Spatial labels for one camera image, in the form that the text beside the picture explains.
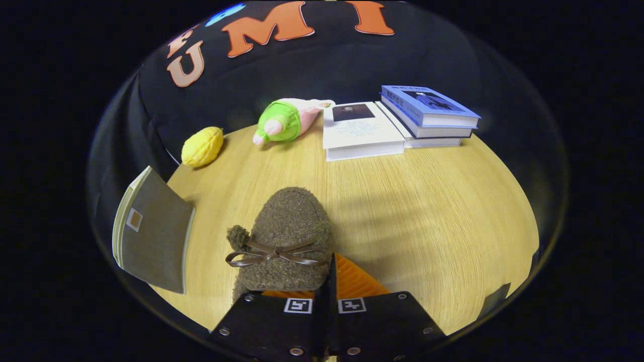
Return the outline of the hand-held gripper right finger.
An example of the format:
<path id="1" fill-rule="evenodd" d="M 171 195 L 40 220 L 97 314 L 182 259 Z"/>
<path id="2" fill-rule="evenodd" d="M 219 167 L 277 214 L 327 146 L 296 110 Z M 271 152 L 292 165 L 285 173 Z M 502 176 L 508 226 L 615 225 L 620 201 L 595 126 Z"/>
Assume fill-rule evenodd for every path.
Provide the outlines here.
<path id="1" fill-rule="evenodd" d="M 409 291 L 339 298 L 338 268 L 327 279 L 326 351 L 337 361 L 421 361 L 447 336 Z"/>

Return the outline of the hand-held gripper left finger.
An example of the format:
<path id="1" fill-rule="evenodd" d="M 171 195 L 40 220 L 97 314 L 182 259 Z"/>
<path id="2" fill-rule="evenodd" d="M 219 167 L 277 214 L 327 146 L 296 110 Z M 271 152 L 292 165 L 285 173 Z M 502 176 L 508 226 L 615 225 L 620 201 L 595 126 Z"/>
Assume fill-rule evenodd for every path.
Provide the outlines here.
<path id="1" fill-rule="evenodd" d="M 324 336 L 315 298 L 244 293 L 209 338 L 248 361 L 322 361 Z"/>

